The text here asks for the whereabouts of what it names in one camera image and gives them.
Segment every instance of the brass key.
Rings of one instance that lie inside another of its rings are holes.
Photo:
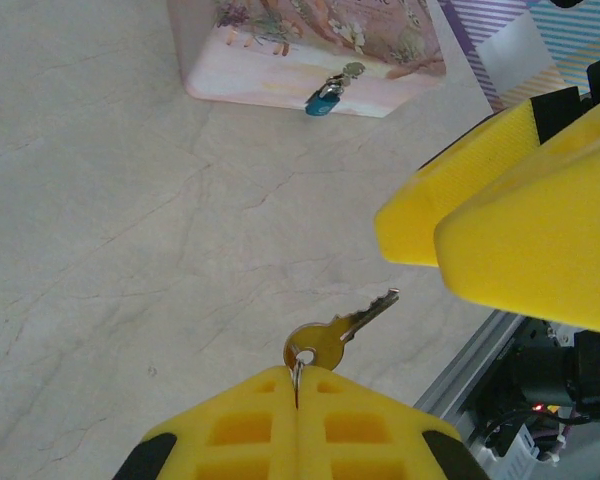
[[[399,291],[390,288],[376,298],[369,308],[344,317],[336,315],[330,323],[309,323],[295,330],[284,344],[284,363],[293,370],[301,352],[311,352],[309,365],[333,370],[344,355],[344,346],[358,330],[398,301]]]

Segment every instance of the marble surface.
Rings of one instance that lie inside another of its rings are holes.
[[[486,318],[390,265],[372,219],[489,113],[449,76],[382,119],[188,97],[162,1],[0,0],[0,480],[110,478],[141,435],[401,301],[337,372],[413,403]]]

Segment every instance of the cable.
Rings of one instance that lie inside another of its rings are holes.
[[[563,418],[553,413],[543,411],[512,410],[491,421],[482,432],[482,436],[486,441],[489,439],[491,434],[496,431],[498,427],[504,425],[505,423],[510,422],[511,420],[515,420],[516,418],[524,418],[526,420],[530,417],[546,418],[548,420],[553,420],[555,422],[562,423],[563,425],[584,425],[587,423],[591,423],[595,420],[600,420],[600,412],[584,413],[578,417],[573,418]]]

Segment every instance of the pink box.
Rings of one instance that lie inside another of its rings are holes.
[[[184,86],[208,100],[303,109],[349,62],[334,112],[384,117],[445,65],[424,0],[168,0]]]

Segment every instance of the white marble countertop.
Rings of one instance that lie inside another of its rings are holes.
[[[312,119],[188,97],[162,1],[0,0],[0,479],[111,478],[387,287],[337,372],[415,402],[488,314],[375,243],[392,192],[490,112],[431,8],[444,86]]]

